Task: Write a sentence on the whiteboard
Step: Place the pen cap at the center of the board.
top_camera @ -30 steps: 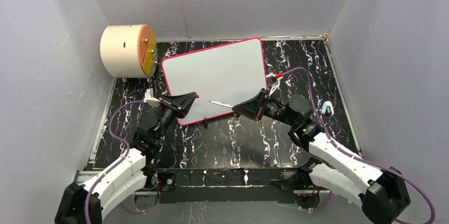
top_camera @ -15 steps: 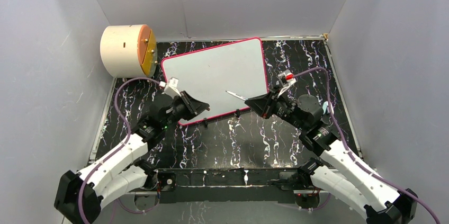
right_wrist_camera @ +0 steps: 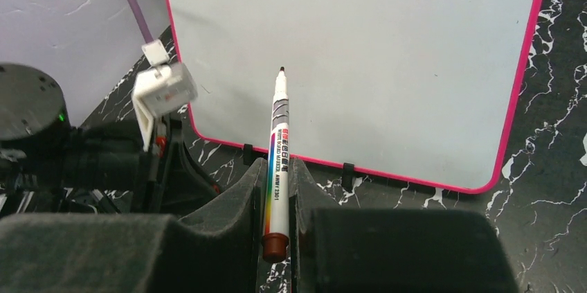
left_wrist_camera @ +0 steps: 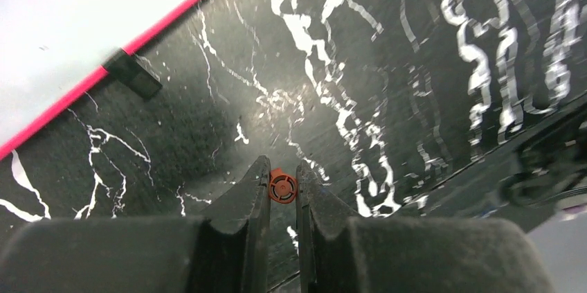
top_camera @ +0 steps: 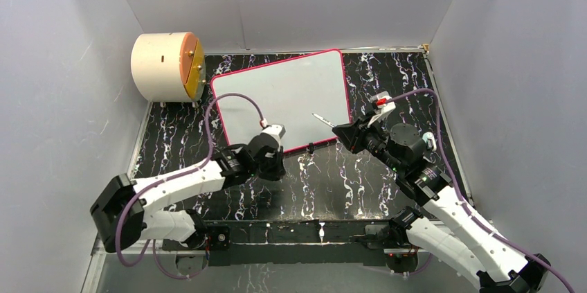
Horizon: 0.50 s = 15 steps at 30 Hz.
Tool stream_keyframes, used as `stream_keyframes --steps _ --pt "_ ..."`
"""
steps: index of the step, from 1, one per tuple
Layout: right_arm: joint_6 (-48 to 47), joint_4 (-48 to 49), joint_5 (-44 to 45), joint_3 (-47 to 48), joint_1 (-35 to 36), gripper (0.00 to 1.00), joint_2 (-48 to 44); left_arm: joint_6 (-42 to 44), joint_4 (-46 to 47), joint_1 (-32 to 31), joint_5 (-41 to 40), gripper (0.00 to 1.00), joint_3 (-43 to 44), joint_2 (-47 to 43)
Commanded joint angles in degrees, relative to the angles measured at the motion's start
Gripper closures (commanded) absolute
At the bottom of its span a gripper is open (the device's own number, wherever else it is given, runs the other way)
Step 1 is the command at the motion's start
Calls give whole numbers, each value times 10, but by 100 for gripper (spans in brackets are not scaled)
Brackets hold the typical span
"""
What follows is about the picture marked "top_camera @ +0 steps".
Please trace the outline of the white whiteboard marker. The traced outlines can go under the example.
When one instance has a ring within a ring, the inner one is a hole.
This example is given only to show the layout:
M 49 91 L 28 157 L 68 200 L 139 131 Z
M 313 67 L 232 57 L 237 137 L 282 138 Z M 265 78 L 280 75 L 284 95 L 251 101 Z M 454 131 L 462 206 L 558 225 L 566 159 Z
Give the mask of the white whiteboard marker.
M 315 117 L 316 119 L 318 119 L 320 122 L 324 123 L 326 126 L 333 128 L 335 126 L 335 124 L 333 124 L 332 122 L 326 120 L 325 118 L 323 118 L 322 116 L 313 113 L 312 114 L 313 117 Z

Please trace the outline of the pink framed whiteboard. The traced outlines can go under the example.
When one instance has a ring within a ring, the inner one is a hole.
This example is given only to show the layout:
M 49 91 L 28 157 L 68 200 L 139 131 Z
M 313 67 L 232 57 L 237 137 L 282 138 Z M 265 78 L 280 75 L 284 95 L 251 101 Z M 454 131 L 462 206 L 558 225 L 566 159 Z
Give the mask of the pink framed whiteboard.
M 229 145 L 248 143 L 260 132 L 258 114 L 284 125 L 286 152 L 334 139 L 334 125 L 352 120 L 343 55 L 338 49 L 293 57 L 215 76 L 219 119 Z

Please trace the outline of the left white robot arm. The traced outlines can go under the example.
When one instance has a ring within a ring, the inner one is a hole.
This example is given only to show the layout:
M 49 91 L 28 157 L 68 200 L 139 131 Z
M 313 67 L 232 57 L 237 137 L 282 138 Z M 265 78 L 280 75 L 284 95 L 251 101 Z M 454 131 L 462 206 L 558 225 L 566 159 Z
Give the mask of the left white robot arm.
M 195 211 L 168 211 L 171 204 L 244 184 L 285 175 L 282 137 L 264 130 L 246 145 L 231 145 L 212 159 L 163 175 L 132 180 L 116 175 L 90 208 L 104 248 L 122 251 L 139 240 L 174 240 L 191 249 L 204 245 L 207 231 Z

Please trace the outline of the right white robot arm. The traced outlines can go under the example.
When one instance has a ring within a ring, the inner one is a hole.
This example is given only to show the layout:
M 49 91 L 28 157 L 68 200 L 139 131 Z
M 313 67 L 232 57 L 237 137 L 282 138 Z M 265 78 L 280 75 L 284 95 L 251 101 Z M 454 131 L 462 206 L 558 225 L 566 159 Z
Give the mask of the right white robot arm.
M 419 206 L 404 207 L 364 242 L 415 245 L 466 277 L 479 292 L 538 292 L 547 276 L 541 254 L 526 256 L 509 247 L 495 229 L 478 226 L 480 216 L 460 200 L 451 178 L 426 157 L 430 139 L 412 125 L 398 123 L 384 132 L 360 118 L 332 128 L 347 150 L 363 150 L 396 172 L 401 192 Z

